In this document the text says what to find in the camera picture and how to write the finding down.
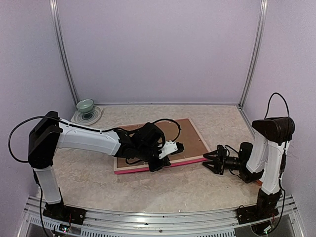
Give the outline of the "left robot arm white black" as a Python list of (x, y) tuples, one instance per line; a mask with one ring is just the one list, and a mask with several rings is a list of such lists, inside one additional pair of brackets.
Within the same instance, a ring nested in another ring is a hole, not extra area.
[(57, 149), (70, 148), (107, 154), (116, 158), (146, 162), (151, 172), (169, 166), (169, 155), (184, 151), (176, 139), (167, 140), (155, 122), (140, 128), (121, 127), (106, 130), (78, 125), (61, 119), (55, 111), (39, 117), (40, 122), (29, 134), (28, 162), (36, 174), (50, 212), (63, 220), (69, 208), (62, 203), (53, 158)]

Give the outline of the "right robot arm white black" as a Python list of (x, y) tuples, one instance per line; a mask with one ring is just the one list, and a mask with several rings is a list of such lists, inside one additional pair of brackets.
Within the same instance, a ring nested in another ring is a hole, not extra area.
[(261, 181), (257, 203), (241, 210), (263, 219), (268, 214), (277, 214), (280, 182), (295, 123), (291, 117), (275, 117), (255, 120), (251, 126), (255, 132), (254, 143), (241, 143), (237, 157), (229, 155), (228, 146), (218, 145), (216, 150), (203, 155), (206, 161), (202, 165), (218, 175), (226, 169), (236, 170), (238, 177), (247, 184)]

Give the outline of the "pale green patterned plate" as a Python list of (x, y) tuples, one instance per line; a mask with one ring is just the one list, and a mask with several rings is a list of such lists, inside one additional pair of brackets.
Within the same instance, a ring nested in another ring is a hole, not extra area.
[(76, 111), (71, 119), (71, 122), (79, 125), (90, 126), (95, 124), (101, 118), (102, 113), (103, 109), (98, 106), (94, 106), (88, 113)]

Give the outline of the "green ceramic bowl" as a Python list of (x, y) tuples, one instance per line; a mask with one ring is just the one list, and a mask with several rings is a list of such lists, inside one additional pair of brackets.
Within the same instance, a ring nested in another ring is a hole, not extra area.
[(89, 113), (93, 109), (93, 107), (94, 100), (90, 98), (83, 99), (76, 104), (76, 109), (83, 114)]

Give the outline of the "aluminium front rail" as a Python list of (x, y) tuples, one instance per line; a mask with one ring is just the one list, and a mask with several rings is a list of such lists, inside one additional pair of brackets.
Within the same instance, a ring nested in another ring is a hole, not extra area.
[(235, 208), (178, 213), (132, 213), (88, 208), (81, 225), (61, 232), (63, 222), (40, 217), (38, 197), (29, 197), (16, 236), (44, 236), (56, 231), (66, 237), (249, 237), (252, 224), (240, 225)]

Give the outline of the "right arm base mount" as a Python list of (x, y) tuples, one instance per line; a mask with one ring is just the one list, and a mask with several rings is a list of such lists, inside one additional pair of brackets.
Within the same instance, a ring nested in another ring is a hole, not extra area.
[(259, 194), (255, 205), (239, 207), (236, 210), (238, 223), (241, 225), (277, 216), (279, 214), (277, 209), (279, 199), (279, 194)]

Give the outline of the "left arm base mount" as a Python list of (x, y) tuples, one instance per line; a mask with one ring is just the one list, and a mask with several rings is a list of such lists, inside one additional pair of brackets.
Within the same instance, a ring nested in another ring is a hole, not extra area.
[(86, 210), (78, 207), (67, 206), (61, 201), (56, 204), (45, 204), (43, 216), (69, 224), (83, 225)]

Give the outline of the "right aluminium corner post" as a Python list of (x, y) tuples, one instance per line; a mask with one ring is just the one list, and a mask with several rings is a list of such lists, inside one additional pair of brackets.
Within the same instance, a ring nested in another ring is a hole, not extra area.
[(245, 106), (245, 103), (246, 103), (246, 100), (247, 100), (247, 97), (248, 97), (248, 94), (250, 91), (251, 83), (253, 80), (257, 60), (259, 57), (261, 42), (262, 42), (262, 38), (263, 38), (263, 34), (264, 34), (267, 10), (268, 10), (268, 0), (262, 0), (261, 6), (260, 6), (256, 34), (255, 34), (254, 46), (253, 46), (251, 59), (250, 59), (250, 64), (249, 64), (249, 68), (247, 71), (246, 81), (245, 81), (245, 84), (244, 84), (244, 87), (242, 90), (241, 98), (240, 98), (240, 101), (238, 104), (241, 110), (243, 110), (243, 108)]

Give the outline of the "aluminium corner post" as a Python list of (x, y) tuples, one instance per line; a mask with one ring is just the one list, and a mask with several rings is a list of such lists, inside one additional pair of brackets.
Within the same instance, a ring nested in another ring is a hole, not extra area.
[(59, 11), (58, 11), (58, 2), (57, 0), (50, 0), (49, 5), (50, 5), (53, 26), (55, 30), (55, 35), (57, 39), (57, 45), (58, 45), (58, 49), (59, 49), (59, 53), (61, 57), (61, 62), (63, 65), (65, 76), (66, 76), (66, 81), (71, 93), (73, 103), (76, 106), (76, 104), (79, 102), (79, 97), (78, 97), (76, 86), (72, 77), (69, 60), (67, 57), (66, 48), (65, 48), (65, 44), (63, 40), (62, 27), (61, 27)]
[(247, 71), (246, 81), (245, 81), (245, 84), (244, 84), (244, 87), (242, 90), (241, 98), (240, 98), (240, 101), (238, 104), (241, 110), (243, 110), (243, 108), (245, 106), (245, 103), (246, 103), (246, 100), (247, 100), (247, 97), (248, 97), (248, 94), (250, 91), (251, 83), (253, 80), (257, 60), (259, 57), (261, 42), (262, 42), (262, 38), (263, 38), (263, 34), (264, 34), (267, 10), (268, 10), (268, 0), (262, 0), (261, 6), (260, 6), (256, 34), (255, 34), (254, 46), (253, 46), (251, 59), (250, 59), (250, 64), (249, 64), (249, 68)]

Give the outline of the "left aluminium corner post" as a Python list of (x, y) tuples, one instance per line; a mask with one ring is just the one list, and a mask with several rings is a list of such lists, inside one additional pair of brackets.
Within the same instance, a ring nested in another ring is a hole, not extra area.
[(78, 97), (76, 86), (72, 77), (69, 60), (67, 57), (66, 48), (65, 48), (65, 44), (63, 40), (62, 27), (61, 27), (59, 11), (58, 11), (58, 2), (57, 0), (50, 0), (49, 5), (50, 5), (53, 26), (55, 30), (55, 35), (57, 39), (57, 45), (58, 45), (58, 49), (59, 49), (59, 53), (61, 57), (61, 62), (63, 65), (65, 76), (66, 76), (66, 81), (71, 93), (73, 103), (76, 106), (76, 104), (79, 102), (79, 97)]

